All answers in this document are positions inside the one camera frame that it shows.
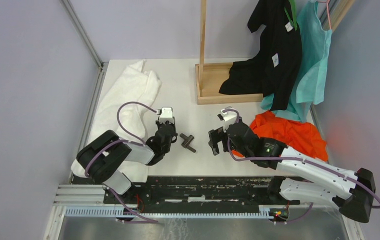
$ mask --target black shirt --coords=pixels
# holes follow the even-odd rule
[[[263,24],[259,53],[252,59],[233,63],[219,93],[274,94],[271,111],[286,110],[302,61],[300,28],[287,31],[284,8],[293,19],[288,0],[259,0],[247,26],[253,33]]]

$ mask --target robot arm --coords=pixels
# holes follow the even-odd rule
[[[334,167],[276,139],[259,138],[234,111],[229,107],[222,109],[218,116],[224,121],[223,127],[209,131],[209,145],[214,155],[219,154],[218,143],[222,142],[225,152],[230,148],[260,167],[293,173],[310,181],[275,176],[268,187],[270,198],[324,204],[355,221],[369,221],[373,197],[349,179],[355,179],[375,192],[370,171],[361,168],[354,172]]]
[[[72,172],[78,177],[91,178],[96,184],[105,184],[123,195],[132,187],[132,182],[118,170],[122,162],[154,165],[163,159],[177,140],[172,108],[163,107],[157,115],[158,130],[145,144],[121,139],[114,131],[108,130],[79,151],[72,164]],[[103,153],[92,162],[88,175],[85,175],[85,169],[100,151]]]

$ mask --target turquoise cloth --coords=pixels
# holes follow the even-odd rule
[[[308,1],[297,16],[302,38],[302,63],[290,95],[287,110],[272,111],[279,118],[304,123],[310,105],[324,101],[332,30],[324,31],[322,29],[321,21],[316,14],[317,8],[318,2]],[[274,94],[266,96],[260,104],[261,108],[269,110],[273,99]]]

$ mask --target orange cloth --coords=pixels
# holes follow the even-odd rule
[[[266,111],[256,115],[250,129],[258,137],[274,138],[309,157],[328,161],[325,141],[322,140],[316,127],[308,122],[300,123],[278,118],[272,112]]]

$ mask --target white wall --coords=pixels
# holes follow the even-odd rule
[[[333,33],[325,101],[316,109],[332,159],[371,170],[380,196],[380,1],[356,1]],[[380,240],[380,209],[362,229]]]
[[[58,0],[0,0],[0,240],[42,238],[96,76]]]
[[[308,0],[296,0],[298,11]],[[200,55],[200,0],[71,0],[100,58],[167,59]],[[247,21],[258,0],[207,0],[206,58],[259,51]],[[325,5],[320,4],[319,13]]]

